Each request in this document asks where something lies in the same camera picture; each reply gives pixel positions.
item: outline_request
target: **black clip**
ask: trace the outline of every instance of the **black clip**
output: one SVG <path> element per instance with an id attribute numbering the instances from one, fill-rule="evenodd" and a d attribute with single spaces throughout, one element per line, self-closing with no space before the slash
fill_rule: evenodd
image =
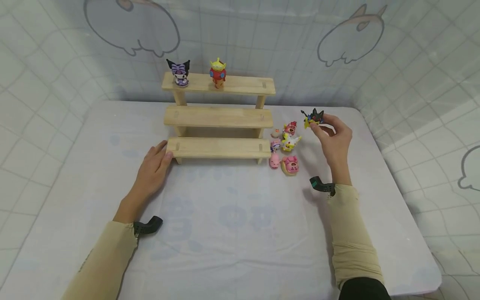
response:
<path id="1" fill-rule="evenodd" d="M 139 237 L 145 234 L 157 232 L 162 227 L 163 220 L 157 216 L 153 216 L 147 224 L 142 222 L 133 223 L 133 232 L 135 236 Z"/>
<path id="2" fill-rule="evenodd" d="M 330 196 L 335 196 L 335 184 L 334 183 L 323 183 L 320 180 L 320 177 L 315 176 L 310 178 L 310 184 L 314 190 L 319 192 L 329 192 Z"/>

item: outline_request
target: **beige sleeve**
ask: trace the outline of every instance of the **beige sleeve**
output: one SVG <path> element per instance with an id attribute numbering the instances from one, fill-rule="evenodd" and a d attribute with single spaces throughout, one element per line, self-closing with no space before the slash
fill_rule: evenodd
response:
<path id="1" fill-rule="evenodd" d="M 337 286 L 352 278 L 369 277 L 384 284 L 377 251 L 372 245 L 359 210 L 357 190 L 336 185 L 335 196 L 328 199 L 332 226 L 332 258 Z"/>
<path id="2" fill-rule="evenodd" d="M 115 300 L 136 247 L 133 224 L 108 222 L 62 299 Z"/>

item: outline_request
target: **toy figurine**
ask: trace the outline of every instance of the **toy figurine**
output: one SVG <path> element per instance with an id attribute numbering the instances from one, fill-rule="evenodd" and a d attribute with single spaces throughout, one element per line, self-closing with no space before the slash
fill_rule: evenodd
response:
<path id="1" fill-rule="evenodd" d="M 295 129 L 297 128 L 297 122 L 293 121 L 287 124 L 283 124 L 283 132 L 286 132 L 290 135 L 295 134 Z"/>
<path id="2" fill-rule="evenodd" d="M 277 152 L 273 151 L 268 163 L 272 169 L 278 169 L 278 165 L 280 165 L 280 156 Z"/>
<path id="3" fill-rule="evenodd" d="M 179 87 L 186 87 L 188 85 L 188 70 L 190 69 L 190 60 L 187 62 L 176 64 L 171 60 L 167 60 L 168 67 L 172 70 L 175 77 L 175 83 Z"/>
<path id="4" fill-rule="evenodd" d="M 287 176 L 295 176 L 299 171 L 299 164 L 296 156 L 285 156 L 281 162 L 282 171 Z"/>
<path id="5" fill-rule="evenodd" d="M 278 139 L 281 135 L 282 133 L 278 128 L 275 128 L 275 130 L 270 134 L 270 136 L 273 137 L 274 139 Z"/>
<path id="6" fill-rule="evenodd" d="M 305 120 L 303 121 L 303 125 L 305 128 L 310 126 L 310 123 L 315 123 L 317 125 L 322 124 L 324 122 L 324 111 L 322 110 L 320 113 L 317 113 L 317 109 L 314 108 L 313 112 L 310 115 L 307 115 L 303 110 L 301 110 L 302 114 L 305 115 Z"/>
<path id="7" fill-rule="evenodd" d="M 282 150 L 283 151 L 288 151 L 288 152 L 292 151 L 293 148 L 297 145 L 297 143 L 300 140 L 301 140 L 301 136 L 294 138 L 290 134 L 284 132 L 283 133 L 283 140 L 282 140 L 282 143 L 283 143 Z"/>
<path id="8" fill-rule="evenodd" d="M 281 145 L 282 142 L 280 141 L 280 139 L 274 139 L 270 143 L 270 150 L 276 152 L 278 149 L 280 149 Z"/>
<path id="9" fill-rule="evenodd" d="M 210 68 L 210 77 L 213 79 L 215 83 L 215 88 L 223 87 L 223 82 L 225 81 L 225 77 L 227 76 L 227 71 L 225 71 L 225 67 L 227 66 L 226 63 L 222 63 L 220 61 L 220 57 L 216 58 L 216 61 L 210 62 L 212 68 Z"/>

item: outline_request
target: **white table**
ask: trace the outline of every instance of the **white table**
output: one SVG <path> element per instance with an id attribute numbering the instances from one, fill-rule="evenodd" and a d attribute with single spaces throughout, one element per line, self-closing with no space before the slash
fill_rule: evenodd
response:
<path id="1" fill-rule="evenodd" d="M 146 151 L 174 135 L 163 125 L 167 105 L 107 101 L 92 108 L 0 299 L 60 298 L 131 187 Z M 142 217 L 146 222 L 158 215 L 164 225 L 140 239 L 119 299 L 337 298 L 326 194 L 309 183 L 316 175 L 331 180 L 318 140 L 303 128 L 300 110 L 312 108 L 265 108 L 276 127 L 298 123 L 298 175 L 287 177 L 253 159 L 174 165 Z M 435 290 L 438 267 L 363 117 L 352 108 L 321 109 L 354 131 L 352 181 L 387 290 Z"/>

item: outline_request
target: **tile wall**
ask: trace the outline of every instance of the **tile wall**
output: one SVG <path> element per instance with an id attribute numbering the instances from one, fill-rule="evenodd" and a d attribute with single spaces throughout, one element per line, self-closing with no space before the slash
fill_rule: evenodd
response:
<path id="1" fill-rule="evenodd" d="M 51 1 L 0 0 L 0 287 L 105 93 Z"/>
<path id="2" fill-rule="evenodd" d="M 439 291 L 410 299 L 477 298 L 480 192 L 457 182 L 480 182 L 478 152 L 466 159 L 476 167 L 461 168 L 480 144 L 480 0 L 156 2 L 174 24 L 165 24 L 166 37 L 155 36 L 161 57 L 132 56 L 123 40 L 102 38 L 102 28 L 116 23 L 101 22 L 114 11 L 95 19 L 101 9 L 86 15 L 84 1 L 0 0 L 0 286 L 90 106 L 171 101 L 159 85 L 165 58 L 190 59 L 191 72 L 207 72 L 220 56 L 229 74 L 273 77 L 269 104 L 358 108 L 444 274 Z M 363 4 L 370 14 L 387 5 L 378 44 L 348 64 L 319 61 L 322 37 Z M 135 21 L 146 14 L 117 25 L 148 31 Z"/>
<path id="3" fill-rule="evenodd" d="M 409 299 L 480 297 L 479 13 L 480 1 L 405 1 L 385 20 L 397 46 L 379 44 L 354 100 L 443 274 Z"/>

